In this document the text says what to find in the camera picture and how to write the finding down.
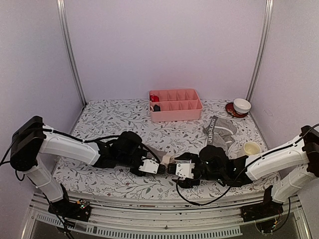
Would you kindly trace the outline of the grey underwear cream waistband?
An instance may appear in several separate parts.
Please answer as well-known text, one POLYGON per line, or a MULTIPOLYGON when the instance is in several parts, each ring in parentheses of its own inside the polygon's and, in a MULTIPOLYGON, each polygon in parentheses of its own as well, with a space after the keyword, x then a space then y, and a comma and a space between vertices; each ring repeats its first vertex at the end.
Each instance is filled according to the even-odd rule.
MULTIPOLYGON (((160 164, 168 165, 170 163, 170 161, 174 159, 174 155, 170 152, 157 150, 157 149, 152 148, 152 147, 150 147, 150 150, 158 157, 160 164)), ((146 156, 147 160, 157 162, 155 157, 151 154, 151 152, 148 150, 148 153, 146 156)))

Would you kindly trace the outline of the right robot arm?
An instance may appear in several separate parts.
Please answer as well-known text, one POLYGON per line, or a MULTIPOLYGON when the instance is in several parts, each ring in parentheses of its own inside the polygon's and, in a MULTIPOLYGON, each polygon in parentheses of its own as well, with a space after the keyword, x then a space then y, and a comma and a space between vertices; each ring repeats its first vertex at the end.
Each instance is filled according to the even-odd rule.
POLYGON ((288 197, 319 176, 319 133, 315 126, 302 127, 301 134, 287 143, 257 155, 229 159, 222 148, 207 145, 199 154, 184 153, 169 164, 176 175, 177 188, 192 188, 201 180, 216 181, 229 188, 241 187, 265 175, 294 167, 284 179, 270 188, 270 198, 258 205, 258 213, 268 217, 288 197))

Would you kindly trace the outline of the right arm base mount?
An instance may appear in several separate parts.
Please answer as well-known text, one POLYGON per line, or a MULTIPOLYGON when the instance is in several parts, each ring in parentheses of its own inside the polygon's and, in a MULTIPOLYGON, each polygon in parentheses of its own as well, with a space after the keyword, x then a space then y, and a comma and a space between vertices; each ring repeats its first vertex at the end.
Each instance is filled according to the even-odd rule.
POLYGON ((269 186, 263 196, 263 201, 257 204, 251 204, 240 208, 241 218, 244 222, 272 217, 284 212, 283 203, 273 201, 271 191, 273 186, 269 186))

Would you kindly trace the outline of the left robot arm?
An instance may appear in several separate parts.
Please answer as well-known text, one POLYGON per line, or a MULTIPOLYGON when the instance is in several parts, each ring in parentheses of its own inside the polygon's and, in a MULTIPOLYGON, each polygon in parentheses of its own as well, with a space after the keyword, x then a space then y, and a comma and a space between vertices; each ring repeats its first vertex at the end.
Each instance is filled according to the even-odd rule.
POLYGON ((62 186, 41 162, 40 154, 71 158, 96 168, 126 166, 138 176, 157 174, 160 167, 158 157, 132 131, 84 140, 45 125, 42 117, 32 117, 13 134, 9 162, 55 203, 63 216, 70 216, 74 205, 65 198, 62 186))

